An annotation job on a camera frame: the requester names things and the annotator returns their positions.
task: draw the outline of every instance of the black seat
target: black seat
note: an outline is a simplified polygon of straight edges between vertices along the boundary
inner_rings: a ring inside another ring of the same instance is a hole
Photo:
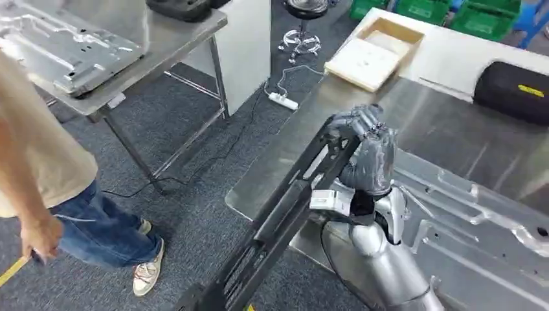
[[[291,15],[310,20],[326,14],[328,0],[284,0],[284,6]]]

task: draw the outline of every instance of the jeans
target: jeans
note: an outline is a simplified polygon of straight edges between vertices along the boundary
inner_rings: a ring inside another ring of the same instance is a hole
[[[141,219],[103,196],[96,181],[50,212],[64,225],[60,249],[86,263],[135,266],[152,261],[160,252],[161,238],[140,233]]]

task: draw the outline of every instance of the yellow label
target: yellow label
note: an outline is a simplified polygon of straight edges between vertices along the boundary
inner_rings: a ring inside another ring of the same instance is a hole
[[[522,84],[519,84],[519,89],[523,92],[527,92],[538,97],[542,97],[542,98],[545,97],[542,91],[539,91],[538,89],[532,89],[531,87],[524,86]]]
[[[4,274],[0,275],[0,287],[4,285],[9,279],[11,279],[26,263],[28,258],[21,257],[15,264],[13,264],[9,269],[7,269]]]

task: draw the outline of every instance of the metal table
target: metal table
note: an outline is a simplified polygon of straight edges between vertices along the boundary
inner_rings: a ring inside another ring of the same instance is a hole
[[[549,214],[545,204],[549,198],[546,129],[403,78],[395,78],[373,95],[331,75],[325,76],[301,103],[227,194],[227,205],[253,219],[328,116],[373,102],[384,108],[388,125],[399,129],[398,146],[404,151]],[[310,220],[290,246],[328,268],[319,229]],[[342,237],[345,230],[328,229],[339,236],[330,237],[330,248],[336,249],[332,252],[336,262],[346,263],[338,267],[340,273],[363,291],[371,290],[365,283],[368,277],[360,269],[361,259]],[[541,277],[537,270],[532,272]],[[543,273],[540,282],[547,279]]]
[[[132,159],[145,173],[150,181],[156,181],[168,167],[188,149],[188,147],[220,116],[229,116],[225,88],[219,66],[219,55],[214,34],[227,24],[227,16],[213,10],[211,15],[200,23],[185,23],[155,13],[146,6],[145,1],[81,1],[64,0],[61,8],[70,13],[106,29],[114,34],[129,39],[146,48],[146,53],[140,60],[125,68],[119,74],[90,92],[85,98],[72,98],[54,88],[52,84],[41,83],[39,88],[49,93],[54,100],[63,102],[78,113],[88,116],[92,121],[105,119],[111,130],[129,152]],[[52,6],[59,1],[29,1],[37,8]],[[212,92],[181,76],[170,73],[169,70],[200,43],[209,41],[216,70],[217,93]],[[166,74],[180,82],[202,91],[219,100],[220,108],[200,129],[190,136],[163,165],[154,172],[147,166],[137,149],[128,139],[124,130],[118,125],[108,103],[117,95],[130,95],[133,90],[146,87],[146,84],[158,76]],[[153,183],[161,190],[158,183]]]

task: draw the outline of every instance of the white shoe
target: white shoe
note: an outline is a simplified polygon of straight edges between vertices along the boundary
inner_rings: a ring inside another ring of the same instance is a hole
[[[153,225],[151,225],[151,223],[147,219],[141,218],[141,225],[139,226],[139,232],[146,235],[147,233],[149,233],[149,231],[151,231],[152,227]]]
[[[164,255],[164,239],[161,238],[162,245],[160,252],[151,262],[139,264],[133,270],[133,293],[141,297],[151,291],[160,275],[160,265]]]

